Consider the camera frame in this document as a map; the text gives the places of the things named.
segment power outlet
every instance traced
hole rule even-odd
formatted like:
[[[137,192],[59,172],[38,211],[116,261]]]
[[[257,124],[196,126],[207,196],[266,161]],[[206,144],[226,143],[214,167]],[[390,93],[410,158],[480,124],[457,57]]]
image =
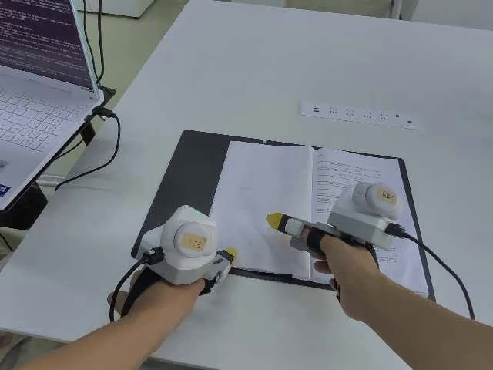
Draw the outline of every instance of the power outlet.
[[[417,117],[412,117],[405,113],[361,109],[353,106],[338,106],[336,104],[302,101],[300,104],[300,113],[303,116],[392,126],[402,129],[423,129],[422,123]]]

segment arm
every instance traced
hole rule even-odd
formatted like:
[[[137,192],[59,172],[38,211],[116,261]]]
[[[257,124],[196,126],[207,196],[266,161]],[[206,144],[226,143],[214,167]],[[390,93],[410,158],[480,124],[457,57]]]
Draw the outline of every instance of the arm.
[[[346,314],[370,326],[409,366],[491,368],[492,327],[463,318],[394,283],[378,271],[365,249],[329,236],[320,247],[327,260],[318,261],[315,268],[334,274]]]
[[[187,286],[154,284],[124,318],[48,353],[20,370],[138,369],[192,311],[203,280]],[[122,307],[125,294],[119,296]]]

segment laptop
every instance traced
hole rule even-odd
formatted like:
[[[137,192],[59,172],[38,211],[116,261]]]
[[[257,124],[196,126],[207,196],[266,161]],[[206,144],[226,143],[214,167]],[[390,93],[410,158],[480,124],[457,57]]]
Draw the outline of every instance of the laptop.
[[[5,210],[104,96],[72,0],[1,4],[0,210]]]

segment book page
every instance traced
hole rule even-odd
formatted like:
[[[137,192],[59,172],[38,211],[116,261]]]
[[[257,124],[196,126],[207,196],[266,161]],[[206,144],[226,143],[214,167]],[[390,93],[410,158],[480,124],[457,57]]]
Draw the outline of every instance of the book page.
[[[411,209],[402,183],[398,160],[375,158],[342,150],[314,151],[312,222],[326,223],[332,206],[348,185],[365,181],[384,182],[396,191],[402,202],[397,222],[416,236]],[[381,271],[390,279],[422,295],[428,295],[418,246],[410,240],[394,239],[389,251],[376,250]],[[320,274],[310,266],[315,281],[327,282],[331,276]]]
[[[310,219],[311,147],[231,142],[210,216],[217,222],[219,249],[235,247],[235,267],[309,276],[310,255],[289,246],[266,216],[283,212]]]

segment black cable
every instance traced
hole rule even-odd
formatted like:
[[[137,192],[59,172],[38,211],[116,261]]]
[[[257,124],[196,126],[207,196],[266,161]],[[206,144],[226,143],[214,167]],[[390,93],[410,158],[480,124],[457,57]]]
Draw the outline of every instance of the black cable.
[[[120,279],[120,281],[116,285],[115,290],[113,291],[113,294],[111,297],[111,302],[109,302],[109,321],[110,322],[115,321],[116,297],[118,296],[120,289],[125,284],[125,281],[130,277],[130,275],[133,274],[133,272],[137,268],[139,268],[141,264],[148,264],[150,266],[153,264],[158,264],[162,260],[164,260],[163,247],[153,248],[149,251],[144,252],[142,257],[126,272],[125,275],[123,275],[123,277]]]
[[[7,239],[2,234],[0,234],[0,238],[3,239],[3,242],[5,243],[5,245],[7,246],[7,248],[13,253],[14,252],[14,248],[12,248],[12,246],[7,241]]]
[[[86,37],[86,44],[89,48],[89,53],[91,54],[91,62],[92,62],[92,70],[94,71],[94,76],[96,77],[96,84],[99,85],[98,73],[96,71],[96,64],[94,63],[94,52],[92,51],[91,43],[89,42],[89,36],[87,35],[87,4],[86,0],[82,0],[84,5],[83,13],[84,13],[84,36]]]
[[[107,167],[115,159],[116,154],[118,154],[118,150],[120,148],[120,136],[121,136],[121,133],[122,133],[122,125],[120,123],[120,119],[112,111],[110,111],[110,110],[108,110],[106,108],[99,107],[99,106],[96,107],[93,112],[95,114],[98,114],[98,115],[108,116],[108,117],[111,117],[111,118],[116,119],[116,123],[118,123],[118,134],[117,134],[117,137],[116,137],[115,152],[113,153],[113,155],[111,156],[111,158],[109,160],[107,160],[104,164],[102,164],[101,166],[98,166],[95,169],[86,171],[84,173],[81,173],[80,175],[77,175],[75,177],[72,177],[70,179],[67,179],[67,180],[62,181],[61,183],[59,183],[56,186],[55,191],[57,191],[62,185],[65,185],[66,183],[71,183],[72,181],[75,181],[77,179],[80,179],[81,177],[84,177],[86,175],[89,175],[91,173],[94,173],[96,171],[99,171],[99,170],[101,170],[104,167]]]
[[[454,279],[458,282],[459,286],[461,287],[462,293],[464,293],[465,302],[468,305],[469,317],[472,320],[475,320],[475,312],[474,312],[474,309],[472,308],[471,298],[469,297],[468,290],[466,289],[464,283],[459,278],[459,276],[454,272],[454,270],[449,268],[449,266],[447,266],[447,264],[445,262],[443,262],[443,260],[441,258],[439,258],[439,256],[437,256],[435,252],[433,252],[430,248],[428,248],[426,245],[421,243],[418,239],[416,239],[412,235],[409,235],[408,233],[404,232],[401,237],[415,242],[420,248],[422,248],[425,252],[430,254],[450,275],[452,275],[454,277]]]
[[[143,255],[142,258],[140,258],[127,272],[123,277],[120,279],[118,284],[115,287],[115,290],[113,291],[113,295],[111,297],[111,302],[109,303],[109,321],[114,322],[115,321],[115,305],[116,305],[116,296],[120,292],[120,289],[122,288],[122,285],[125,284],[126,279],[130,277],[133,272],[140,267],[141,264],[145,263],[146,256]]]
[[[69,154],[70,152],[73,152],[75,149],[77,149],[77,147],[82,144],[84,142],[84,139],[81,139],[76,145],[74,145],[72,148],[70,148],[69,150],[67,150],[66,152],[63,152],[61,154],[59,154],[58,156],[55,157],[55,160],[58,160],[60,158],[62,158],[63,156],[66,156],[67,154]]]
[[[99,0],[98,4],[98,40],[99,40],[99,57],[101,60],[101,73],[98,77],[98,82],[102,80],[105,75],[105,53],[102,47],[102,27],[101,27],[101,16],[102,16],[102,0]]]

